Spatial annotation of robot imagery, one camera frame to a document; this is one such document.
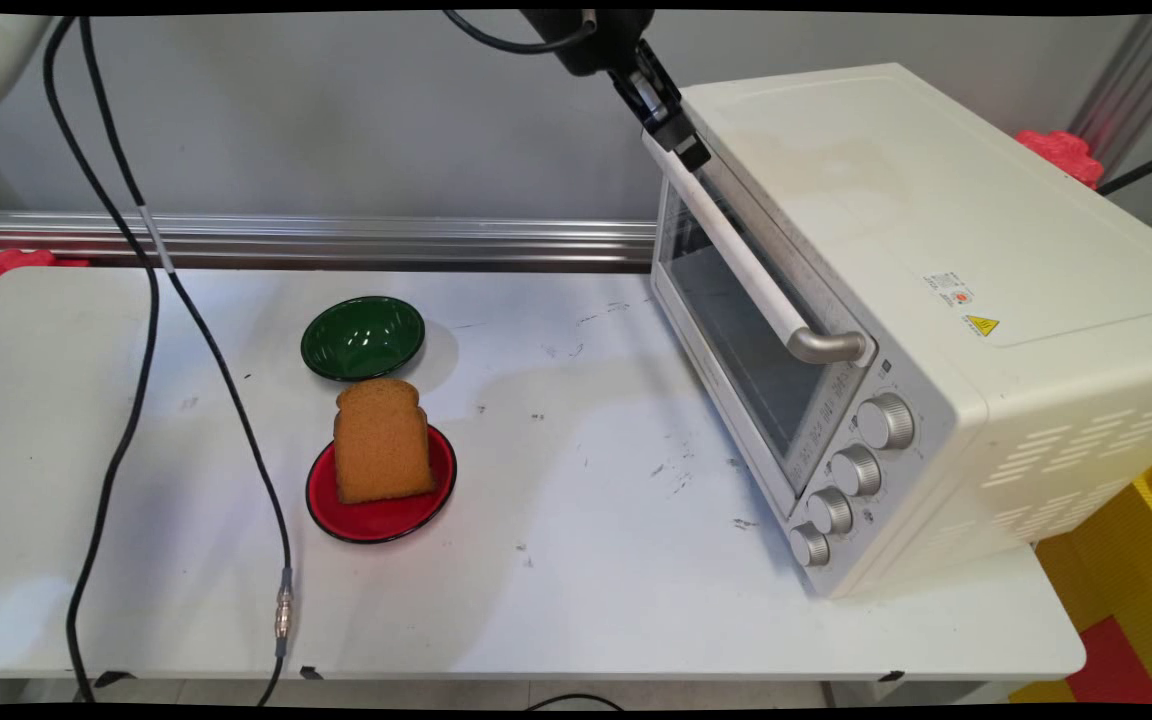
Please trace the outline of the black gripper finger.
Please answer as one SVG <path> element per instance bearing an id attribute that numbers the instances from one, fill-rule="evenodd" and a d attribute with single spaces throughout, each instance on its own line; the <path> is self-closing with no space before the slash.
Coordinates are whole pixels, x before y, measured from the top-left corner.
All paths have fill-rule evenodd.
<path id="1" fill-rule="evenodd" d="M 635 61 L 634 88 L 644 105 L 641 123 L 660 149 L 676 156 L 687 172 L 700 170 L 710 160 L 708 147 L 685 114 L 679 88 L 645 38 L 637 41 Z"/>
<path id="2" fill-rule="evenodd" d="M 634 70 L 611 69 L 614 90 L 647 135 L 664 151 L 679 146 L 679 90 L 659 63 L 639 63 Z"/>

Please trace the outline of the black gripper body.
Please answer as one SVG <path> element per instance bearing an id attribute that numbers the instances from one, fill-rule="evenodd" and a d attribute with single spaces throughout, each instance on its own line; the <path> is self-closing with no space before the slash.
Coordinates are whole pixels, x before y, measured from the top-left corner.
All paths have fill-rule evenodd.
<path id="1" fill-rule="evenodd" d="M 543 54 L 558 55 L 573 76 L 598 71 L 631 76 L 641 69 L 639 44 L 654 10 L 522 10 L 541 38 Z"/>

